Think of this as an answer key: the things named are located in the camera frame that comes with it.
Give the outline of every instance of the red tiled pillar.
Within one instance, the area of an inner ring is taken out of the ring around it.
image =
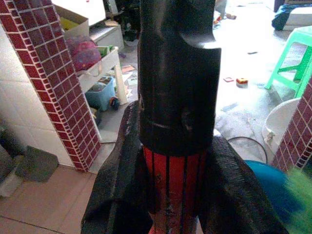
[[[304,168],[312,155],[312,78],[278,147],[272,165],[287,171]]]
[[[0,20],[73,164],[87,171],[100,143],[50,0],[0,0]]]

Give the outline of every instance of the blue plastic container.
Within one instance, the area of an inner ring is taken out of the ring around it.
[[[273,209],[285,224],[289,223],[289,214],[302,210],[302,204],[286,189],[287,176],[282,171],[267,164],[245,160],[259,180],[268,196]]]
[[[114,78],[113,77],[104,77],[110,78],[108,84],[104,87],[104,89],[100,91],[88,91],[86,92],[86,98],[89,103],[89,106],[92,108],[100,109],[101,111],[106,111],[109,107],[109,99],[111,97],[115,97],[115,89],[114,89]]]

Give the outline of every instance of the green fuzzy object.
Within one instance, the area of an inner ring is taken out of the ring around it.
[[[286,188],[304,206],[304,210],[290,214],[291,224],[287,225],[290,234],[312,233],[312,180],[300,170],[289,173]]]

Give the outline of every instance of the cardboard box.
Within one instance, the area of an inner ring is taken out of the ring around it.
[[[89,20],[77,13],[55,5],[55,9],[60,17],[68,19],[78,24],[78,26],[65,31],[65,39],[75,36],[89,36]]]

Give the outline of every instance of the green plastic stool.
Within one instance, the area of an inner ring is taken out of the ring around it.
[[[294,42],[301,43],[307,46],[306,52],[302,57],[301,62],[296,66],[283,67],[281,68],[286,55]],[[270,89],[274,80],[277,80],[289,88],[295,90],[295,98],[300,98],[310,80],[312,74],[312,26],[296,28],[289,35],[284,51],[275,66],[271,78],[267,85],[266,89]],[[296,70],[296,74],[293,80],[289,80],[282,75],[280,72],[288,72]]]

